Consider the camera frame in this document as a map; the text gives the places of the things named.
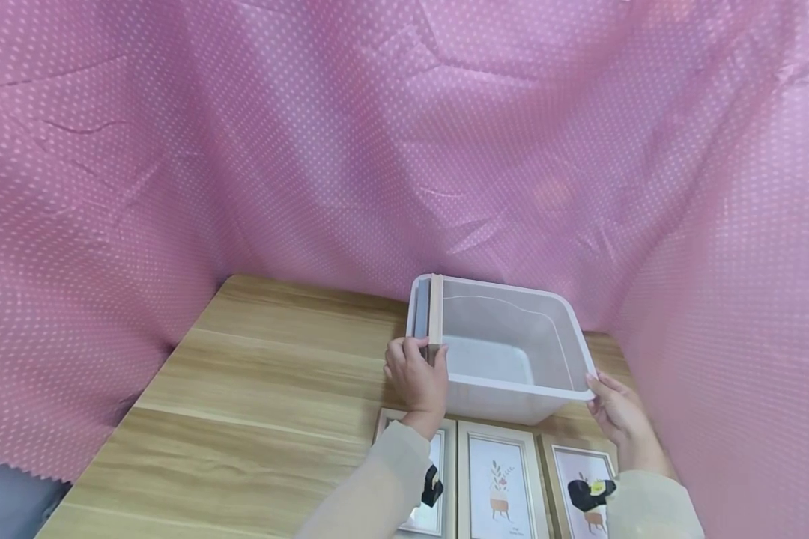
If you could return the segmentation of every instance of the wooden picture frame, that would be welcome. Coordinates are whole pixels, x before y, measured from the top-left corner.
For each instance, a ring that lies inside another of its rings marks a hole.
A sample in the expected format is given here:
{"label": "wooden picture frame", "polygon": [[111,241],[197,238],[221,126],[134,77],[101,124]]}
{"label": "wooden picture frame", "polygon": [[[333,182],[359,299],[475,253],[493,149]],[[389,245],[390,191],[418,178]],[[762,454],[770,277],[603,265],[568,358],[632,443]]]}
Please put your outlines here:
{"label": "wooden picture frame", "polygon": [[[375,440],[392,421],[403,419],[406,412],[399,409],[381,408],[375,429]],[[429,457],[437,466],[443,494],[434,507],[421,504],[410,513],[407,522],[402,524],[393,537],[398,539],[456,539],[455,534],[455,482],[456,482],[456,421],[444,419],[431,443]]]}
{"label": "wooden picture frame", "polygon": [[548,478],[548,495],[554,510],[554,531],[560,539],[605,539],[608,527],[605,506],[586,513],[569,498],[569,482],[613,480],[618,469],[614,444],[607,440],[540,436],[542,459]]}
{"label": "wooden picture frame", "polygon": [[533,433],[459,422],[459,537],[548,539]]}

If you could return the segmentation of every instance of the pink polka dot fabric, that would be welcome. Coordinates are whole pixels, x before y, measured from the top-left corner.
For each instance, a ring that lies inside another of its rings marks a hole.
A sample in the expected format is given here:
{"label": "pink polka dot fabric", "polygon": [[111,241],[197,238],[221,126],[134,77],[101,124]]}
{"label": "pink polka dot fabric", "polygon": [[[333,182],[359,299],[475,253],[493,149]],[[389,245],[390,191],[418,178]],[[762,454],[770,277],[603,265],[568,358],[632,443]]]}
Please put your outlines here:
{"label": "pink polka dot fabric", "polygon": [[709,537],[809,538],[809,0],[0,0],[0,462],[74,480],[234,272],[556,291]]}

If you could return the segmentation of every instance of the beige cardigan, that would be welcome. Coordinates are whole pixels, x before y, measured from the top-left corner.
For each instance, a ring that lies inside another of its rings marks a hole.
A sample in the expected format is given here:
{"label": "beige cardigan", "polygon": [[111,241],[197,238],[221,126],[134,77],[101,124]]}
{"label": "beige cardigan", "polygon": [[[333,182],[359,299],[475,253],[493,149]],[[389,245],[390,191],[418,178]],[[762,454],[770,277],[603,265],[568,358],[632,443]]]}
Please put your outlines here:
{"label": "beige cardigan", "polygon": [[[425,438],[393,422],[363,464],[303,524],[297,539],[391,538],[420,504],[430,465]],[[607,505],[610,539],[704,538],[681,484],[640,470],[620,473],[616,483]]]}

